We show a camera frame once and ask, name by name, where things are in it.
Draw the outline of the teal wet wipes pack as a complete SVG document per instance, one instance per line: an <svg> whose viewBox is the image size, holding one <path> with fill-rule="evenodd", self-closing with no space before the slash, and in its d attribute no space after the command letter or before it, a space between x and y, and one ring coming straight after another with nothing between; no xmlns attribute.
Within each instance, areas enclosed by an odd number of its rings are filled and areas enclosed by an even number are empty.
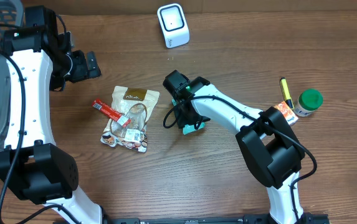
<svg viewBox="0 0 357 224"><path fill-rule="evenodd" d="M178 125L178 128L183 131L184 135L187 135L189 133L193 133L193 132L195 132L197 130L200 130L200 129L205 127L205 122L202 122L200 124L200 126L198 127L198 129L195 128L194 124L192 124L192 125L187 124L185 117L184 116L180 116L179 115L179 110L176 109L176 108L174 109L174 116L177 119L176 124Z"/></svg>

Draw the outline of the red stick sachet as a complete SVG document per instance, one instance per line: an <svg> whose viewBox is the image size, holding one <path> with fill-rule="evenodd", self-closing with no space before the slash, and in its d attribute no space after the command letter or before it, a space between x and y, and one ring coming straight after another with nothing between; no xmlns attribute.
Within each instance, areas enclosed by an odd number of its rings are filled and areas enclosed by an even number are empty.
<svg viewBox="0 0 357 224"><path fill-rule="evenodd" d="M110 106L99 99L94 100L92 106L124 128L131 123L131 119L112 109Z"/></svg>

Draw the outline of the beige brown snack pouch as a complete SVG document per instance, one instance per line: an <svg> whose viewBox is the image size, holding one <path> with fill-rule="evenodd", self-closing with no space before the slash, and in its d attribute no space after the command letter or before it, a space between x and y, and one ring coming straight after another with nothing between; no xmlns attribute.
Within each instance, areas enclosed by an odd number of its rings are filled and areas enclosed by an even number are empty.
<svg viewBox="0 0 357 224"><path fill-rule="evenodd" d="M110 118L100 142L145 153L148 147L147 124L158 99L158 91L116 86L111 109L127 118L128 123L121 124Z"/></svg>

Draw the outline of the yellow highlighter marker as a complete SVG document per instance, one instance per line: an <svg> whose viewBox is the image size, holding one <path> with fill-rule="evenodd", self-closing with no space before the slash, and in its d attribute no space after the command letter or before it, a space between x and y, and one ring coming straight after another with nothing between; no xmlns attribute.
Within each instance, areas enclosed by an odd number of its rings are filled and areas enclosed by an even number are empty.
<svg viewBox="0 0 357 224"><path fill-rule="evenodd" d="M292 97L290 96L290 91L288 89L288 84L287 84L287 80L285 79L285 77L282 77L279 80L279 84L280 84L280 88L281 88L281 92L282 92L284 101L286 102L286 104L289 106L290 109L294 109Z"/></svg>

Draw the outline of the orange tissue pack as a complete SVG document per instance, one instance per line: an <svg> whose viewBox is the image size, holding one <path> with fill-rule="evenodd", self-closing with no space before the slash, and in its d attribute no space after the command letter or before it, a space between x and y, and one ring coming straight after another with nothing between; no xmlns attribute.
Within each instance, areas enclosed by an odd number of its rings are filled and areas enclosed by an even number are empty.
<svg viewBox="0 0 357 224"><path fill-rule="evenodd" d="M290 126L298 121L298 116L292 111L286 102L282 101L275 105L274 108L278 109L283 114L284 118Z"/></svg>

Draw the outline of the green lid white jar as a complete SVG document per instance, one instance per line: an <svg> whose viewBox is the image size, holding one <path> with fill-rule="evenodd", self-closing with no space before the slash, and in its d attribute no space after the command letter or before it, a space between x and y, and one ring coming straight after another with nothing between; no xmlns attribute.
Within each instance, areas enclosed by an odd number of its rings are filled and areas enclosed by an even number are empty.
<svg viewBox="0 0 357 224"><path fill-rule="evenodd" d="M323 104L323 96L316 89L307 89L298 97L294 113L300 117L310 116Z"/></svg>

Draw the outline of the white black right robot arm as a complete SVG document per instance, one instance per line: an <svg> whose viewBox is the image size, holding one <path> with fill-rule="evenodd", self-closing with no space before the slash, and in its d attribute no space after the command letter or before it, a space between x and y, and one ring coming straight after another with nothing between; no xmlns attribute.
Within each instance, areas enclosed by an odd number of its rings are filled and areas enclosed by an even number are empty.
<svg viewBox="0 0 357 224"><path fill-rule="evenodd" d="M166 76L163 86L175 103L171 112L179 128L199 129L213 120L235 135L248 170L267 188L271 222L302 222L297 180L305 151L277 108L248 107L205 78L190 80L177 70Z"/></svg>

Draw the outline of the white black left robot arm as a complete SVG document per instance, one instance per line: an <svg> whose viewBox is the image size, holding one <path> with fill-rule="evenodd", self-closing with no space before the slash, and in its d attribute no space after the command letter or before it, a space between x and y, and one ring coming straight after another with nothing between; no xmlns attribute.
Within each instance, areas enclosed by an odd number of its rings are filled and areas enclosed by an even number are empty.
<svg viewBox="0 0 357 224"><path fill-rule="evenodd" d="M9 127L0 152L3 191L55 210L67 223L107 223L103 208L79 187L75 159L57 147L50 123L51 91L97 78L93 52L74 50L71 33L51 9L25 10L22 27L8 25L0 44L11 79Z"/></svg>

